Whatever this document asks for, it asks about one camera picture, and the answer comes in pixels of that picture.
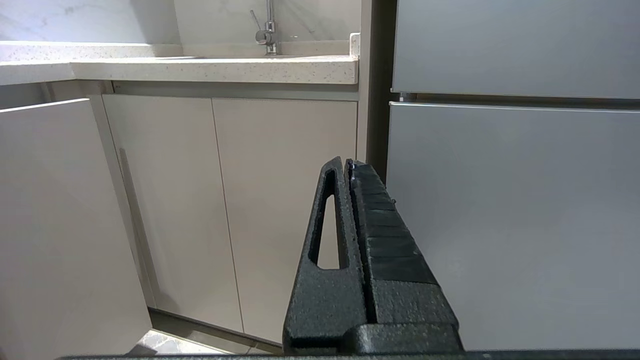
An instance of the white wall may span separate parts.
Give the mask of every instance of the white wall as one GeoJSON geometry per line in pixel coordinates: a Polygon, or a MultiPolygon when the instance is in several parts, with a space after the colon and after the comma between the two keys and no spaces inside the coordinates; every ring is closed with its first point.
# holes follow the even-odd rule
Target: white wall
{"type": "Polygon", "coordinates": [[[0,40],[179,44],[173,0],[0,0],[0,40]]]}
{"type": "MultiPolygon", "coordinates": [[[[273,4],[283,42],[345,41],[350,33],[360,31],[360,0],[273,0],[273,4]]],[[[175,0],[181,42],[186,49],[189,45],[254,46],[257,27],[251,9],[264,26],[265,0],[175,0]]]]}

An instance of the refrigerator door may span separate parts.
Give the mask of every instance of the refrigerator door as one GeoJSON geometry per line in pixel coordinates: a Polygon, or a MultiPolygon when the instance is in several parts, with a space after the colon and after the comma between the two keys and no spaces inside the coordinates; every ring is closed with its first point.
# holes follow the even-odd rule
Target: refrigerator door
{"type": "Polygon", "coordinates": [[[389,137],[467,350],[638,347],[640,111],[392,103],[389,137]]]}
{"type": "Polygon", "coordinates": [[[638,0],[398,0],[395,92],[640,98],[638,0]]]}

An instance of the faucet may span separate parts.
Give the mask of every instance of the faucet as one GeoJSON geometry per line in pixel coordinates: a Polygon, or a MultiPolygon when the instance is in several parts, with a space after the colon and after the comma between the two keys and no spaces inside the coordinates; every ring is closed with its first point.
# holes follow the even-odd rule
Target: faucet
{"type": "Polygon", "coordinates": [[[278,35],[276,34],[276,22],[273,20],[273,0],[267,1],[267,21],[264,23],[264,29],[260,27],[260,22],[255,16],[255,12],[251,9],[249,12],[258,26],[258,31],[255,32],[255,42],[258,45],[264,45],[267,49],[267,55],[278,54],[278,35]]]}

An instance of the freezer drawer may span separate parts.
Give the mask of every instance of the freezer drawer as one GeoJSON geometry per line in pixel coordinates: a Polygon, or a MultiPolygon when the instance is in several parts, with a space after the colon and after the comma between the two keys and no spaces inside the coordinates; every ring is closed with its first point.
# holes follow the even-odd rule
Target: freezer drawer
{"type": "Polygon", "coordinates": [[[640,1],[398,3],[396,92],[640,98],[640,1]]]}
{"type": "Polygon", "coordinates": [[[637,348],[640,112],[393,104],[387,186],[467,350],[637,348]]]}

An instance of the silver refrigerator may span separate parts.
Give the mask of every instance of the silver refrigerator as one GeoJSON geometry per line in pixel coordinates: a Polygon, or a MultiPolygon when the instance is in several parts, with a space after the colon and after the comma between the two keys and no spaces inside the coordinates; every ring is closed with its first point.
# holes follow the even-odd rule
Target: silver refrigerator
{"type": "Polygon", "coordinates": [[[465,348],[640,348],[640,1],[398,0],[392,91],[465,348]]]}

